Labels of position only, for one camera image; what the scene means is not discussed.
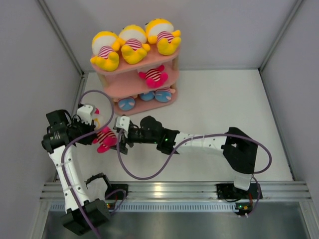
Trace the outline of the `white pink bear plush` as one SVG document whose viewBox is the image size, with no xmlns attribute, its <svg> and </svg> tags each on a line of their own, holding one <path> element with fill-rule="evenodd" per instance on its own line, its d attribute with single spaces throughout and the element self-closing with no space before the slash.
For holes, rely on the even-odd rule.
<svg viewBox="0 0 319 239">
<path fill-rule="evenodd" d="M 168 80 L 168 74 L 164 70 L 165 66 L 161 64 L 148 70 L 139 71 L 138 75 L 141 79 L 145 80 L 149 88 L 158 88 Z"/>
<path fill-rule="evenodd" d="M 100 111 L 98 109 L 95 109 L 94 113 L 92 114 L 92 117 L 95 129 L 100 129 L 105 123 L 104 118 L 100 114 Z M 97 136 L 95 137 L 92 143 L 99 144 L 97 148 L 98 153 L 105 153 L 109 149 L 111 149 L 111 147 L 116 145 L 117 137 L 109 127 L 105 127 L 103 130 L 97 133 Z"/>
</svg>

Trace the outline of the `yellow frog plush toy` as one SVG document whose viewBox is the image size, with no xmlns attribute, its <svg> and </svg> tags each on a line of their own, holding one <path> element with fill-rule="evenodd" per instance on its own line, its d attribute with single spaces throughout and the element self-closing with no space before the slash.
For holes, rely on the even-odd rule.
<svg viewBox="0 0 319 239">
<path fill-rule="evenodd" d="M 155 18 L 145 24 L 145 33 L 149 44 L 156 45 L 159 54 L 172 55 L 181 43 L 181 31 L 164 18 Z"/>
</svg>

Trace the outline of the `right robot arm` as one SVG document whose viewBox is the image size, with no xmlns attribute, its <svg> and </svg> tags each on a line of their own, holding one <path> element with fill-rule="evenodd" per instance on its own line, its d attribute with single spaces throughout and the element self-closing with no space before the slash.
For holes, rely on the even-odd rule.
<svg viewBox="0 0 319 239">
<path fill-rule="evenodd" d="M 258 145 L 236 127 L 226 133 L 198 135 L 163 127 L 152 116 L 135 125 L 128 116 L 117 117 L 113 129 L 118 134 L 119 152 L 128 153 L 134 144 L 154 144 L 156 149 L 172 157 L 174 154 L 209 154 L 222 157 L 234 174 L 233 193 L 243 198 L 251 191 L 251 178 L 255 170 Z"/>
</svg>

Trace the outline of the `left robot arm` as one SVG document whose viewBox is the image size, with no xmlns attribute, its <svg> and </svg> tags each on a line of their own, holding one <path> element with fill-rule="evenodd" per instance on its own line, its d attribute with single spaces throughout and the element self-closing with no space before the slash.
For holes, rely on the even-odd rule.
<svg viewBox="0 0 319 239">
<path fill-rule="evenodd" d="M 98 114 L 92 105 L 80 106 L 74 117 L 66 110 L 47 113 L 49 126 L 41 144 L 61 182 L 65 200 L 63 226 L 79 236 L 93 231 L 100 238 L 98 226 L 105 223 L 110 214 L 102 199 L 89 194 L 76 158 L 76 143 L 91 145 L 95 139 L 99 125 L 94 119 Z"/>
</svg>

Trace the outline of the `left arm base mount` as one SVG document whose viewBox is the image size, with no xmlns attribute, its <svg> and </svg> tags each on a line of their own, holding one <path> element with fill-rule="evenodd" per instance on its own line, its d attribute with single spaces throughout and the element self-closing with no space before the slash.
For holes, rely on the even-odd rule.
<svg viewBox="0 0 319 239">
<path fill-rule="evenodd" d="M 128 184 L 111 184 L 107 186 L 104 193 L 105 200 L 122 200 L 127 197 L 129 191 Z"/>
</svg>

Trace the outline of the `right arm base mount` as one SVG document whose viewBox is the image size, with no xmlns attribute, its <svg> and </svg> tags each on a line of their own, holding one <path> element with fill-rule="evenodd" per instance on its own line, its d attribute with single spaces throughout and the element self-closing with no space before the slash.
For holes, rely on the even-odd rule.
<svg viewBox="0 0 319 239">
<path fill-rule="evenodd" d="M 236 202 L 239 200 L 253 200 L 257 199 L 262 193 L 256 183 L 250 185 L 247 191 L 238 189 L 232 183 L 220 183 L 216 185 L 217 198 L 229 202 Z"/>
</svg>

